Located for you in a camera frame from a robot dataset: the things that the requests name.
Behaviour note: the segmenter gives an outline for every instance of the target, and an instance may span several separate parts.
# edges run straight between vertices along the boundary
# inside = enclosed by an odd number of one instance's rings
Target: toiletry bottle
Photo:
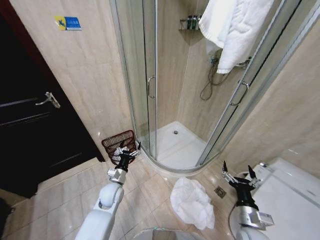
[[[188,18],[186,19],[186,29],[191,29],[191,20],[192,20],[192,16],[189,15]]]
[[[193,18],[192,18],[192,20],[191,20],[191,25],[192,25],[192,29],[193,29],[193,30],[196,29],[197,20],[198,20],[198,16],[197,16],[197,15],[193,15]]]
[[[196,20],[196,26],[195,26],[195,29],[199,29],[199,21],[201,19],[202,15],[198,16],[198,19]]]

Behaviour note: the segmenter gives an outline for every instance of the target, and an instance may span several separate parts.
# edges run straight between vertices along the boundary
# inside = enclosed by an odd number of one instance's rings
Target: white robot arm
[[[107,172],[111,183],[100,190],[99,198],[86,216],[75,240],[108,240],[110,237],[118,206],[124,197],[123,184],[128,164],[140,154],[140,145],[134,152],[129,152],[126,147],[119,147],[115,154],[121,160],[115,169],[110,168]]]
[[[274,225],[270,214],[259,211],[251,191],[260,181],[256,173],[248,166],[251,180],[233,177],[228,173],[226,162],[223,163],[222,176],[236,190],[238,201],[236,207],[239,208],[240,230],[237,232],[236,240],[269,240],[260,230],[265,231],[266,227]]]

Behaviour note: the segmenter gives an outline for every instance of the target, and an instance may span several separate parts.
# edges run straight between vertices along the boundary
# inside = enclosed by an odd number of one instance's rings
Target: wall sign
[[[55,23],[58,25],[59,29],[62,31],[69,30],[81,30],[79,20],[75,16],[54,16]]]

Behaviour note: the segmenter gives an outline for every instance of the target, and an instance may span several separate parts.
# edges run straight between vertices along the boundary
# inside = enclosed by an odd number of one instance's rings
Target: door handle
[[[151,79],[154,79],[154,78],[155,78],[155,76],[151,76],[148,78],[148,81],[147,81],[147,94],[148,94],[148,97],[152,98],[152,99],[154,99],[155,96],[150,96],[150,81],[151,81]]]
[[[59,102],[56,100],[55,96],[52,94],[52,92],[46,92],[44,94],[46,96],[46,99],[42,102],[38,102],[36,103],[35,105],[36,106],[39,106],[39,105],[42,105],[42,104],[45,104],[47,102],[51,102],[53,104],[53,106],[57,109],[59,109],[61,107],[61,105],[59,104]]]
[[[242,95],[242,97],[240,98],[239,102],[238,102],[238,103],[233,103],[233,102],[231,102],[231,103],[230,103],[231,106],[238,106],[238,105],[241,103],[242,99],[244,99],[244,97],[245,97],[246,94],[248,93],[248,90],[249,90],[249,88],[250,88],[249,84],[246,83],[245,81],[241,82],[241,84],[242,84],[242,85],[245,85],[245,92],[244,92],[244,94]]]

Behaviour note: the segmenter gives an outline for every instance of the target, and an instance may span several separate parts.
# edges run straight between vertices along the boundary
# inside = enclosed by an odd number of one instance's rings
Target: white towel
[[[223,2],[229,3],[228,10],[224,8],[226,4],[220,3],[221,1],[223,0],[210,0],[199,26],[202,34],[208,40],[223,48],[217,73],[227,74],[236,64],[242,63],[248,58],[274,0],[236,0],[236,2],[224,0]],[[222,16],[220,21],[224,22],[221,23],[213,15],[223,11],[227,11],[228,14]],[[219,27],[211,26],[217,22]],[[225,33],[226,29],[221,28],[222,26],[228,29],[227,33]]]
[[[231,25],[236,0],[210,0],[199,21],[199,27],[208,40],[207,54],[214,54],[223,48]]]

